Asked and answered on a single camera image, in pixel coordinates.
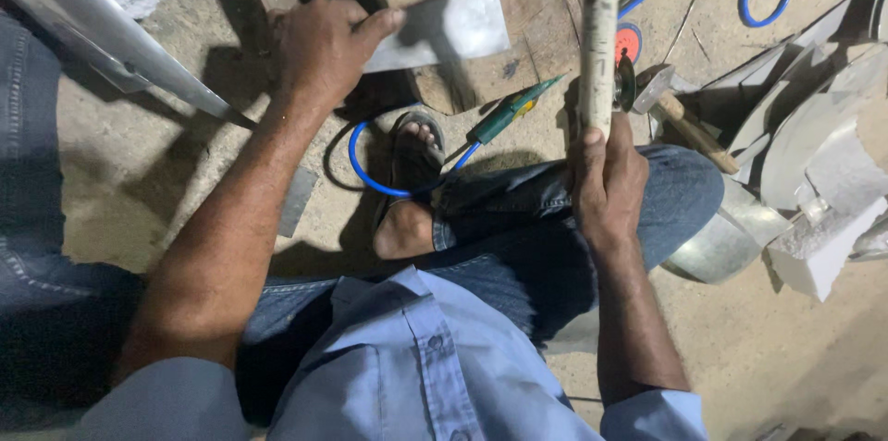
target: shirt placket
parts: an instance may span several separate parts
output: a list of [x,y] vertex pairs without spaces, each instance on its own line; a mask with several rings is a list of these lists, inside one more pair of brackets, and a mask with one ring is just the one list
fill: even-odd
[[423,389],[435,439],[483,439],[456,355],[456,344],[438,302],[426,295],[406,306],[403,312],[419,349]]

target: floor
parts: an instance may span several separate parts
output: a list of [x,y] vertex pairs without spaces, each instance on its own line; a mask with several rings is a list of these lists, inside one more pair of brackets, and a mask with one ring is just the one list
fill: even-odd
[[[650,0],[628,19],[645,33],[641,69],[666,54],[690,0]],[[753,0],[764,16],[777,0]],[[670,61],[703,84],[804,28],[838,0],[793,0],[762,29],[739,21],[736,0],[698,0]],[[163,0],[142,25],[183,65],[235,107],[258,118],[267,74],[254,0]],[[700,45],[694,39],[694,32]],[[65,252],[144,271],[209,193],[249,132],[217,124],[170,95],[120,95],[88,69],[72,66],[60,86],[59,124],[68,215]],[[564,156],[567,81],[472,161],[469,172]],[[363,136],[379,142],[397,114]],[[362,194],[345,153],[354,115],[331,117],[303,165],[321,175],[294,239],[278,239],[276,274],[348,273],[372,265],[376,198]],[[438,116],[450,151],[480,119],[474,110]],[[374,152],[367,152],[371,169]],[[868,429],[888,435],[887,262],[848,265],[824,303],[788,288],[775,291],[765,267],[750,266],[720,287],[652,275],[696,390],[712,439],[753,439],[785,422]],[[595,315],[576,328],[594,331]],[[570,396],[597,398],[594,333],[565,339],[549,356]],[[577,400],[594,427],[600,404]]]

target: hammer head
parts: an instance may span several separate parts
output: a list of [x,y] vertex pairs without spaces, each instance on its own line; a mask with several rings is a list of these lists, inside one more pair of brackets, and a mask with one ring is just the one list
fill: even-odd
[[632,111],[644,115],[660,99],[660,96],[670,88],[672,78],[675,77],[675,66],[657,65],[638,75],[638,97],[632,104]]

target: hand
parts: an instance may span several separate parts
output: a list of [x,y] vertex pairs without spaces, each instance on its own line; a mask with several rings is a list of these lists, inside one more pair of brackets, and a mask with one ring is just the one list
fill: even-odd
[[648,182],[648,160],[632,143],[629,116],[615,113],[605,145],[600,129],[585,129],[573,144],[573,214],[583,237],[600,254],[638,243],[638,217]]
[[283,86],[307,89],[332,109],[351,93],[364,63],[404,17],[400,9],[368,16],[354,0],[312,0],[287,12],[270,12]]

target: hammer handle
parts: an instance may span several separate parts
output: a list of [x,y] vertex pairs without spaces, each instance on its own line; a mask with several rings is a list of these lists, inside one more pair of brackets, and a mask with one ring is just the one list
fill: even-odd
[[740,171],[740,166],[734,157],[703,128],[696,115],[685,110],[684,105],[671,92],[667,91],[660,96],[657,106],[682,136],[691,143],[694,150],[703,153],[709,160],[712,160],[721,172],[733,175]]
[[610,136],[614,109],[616,20],[620,0],[583,0],[583,44],[580,52],[580,97],[577,111],[583,128]]

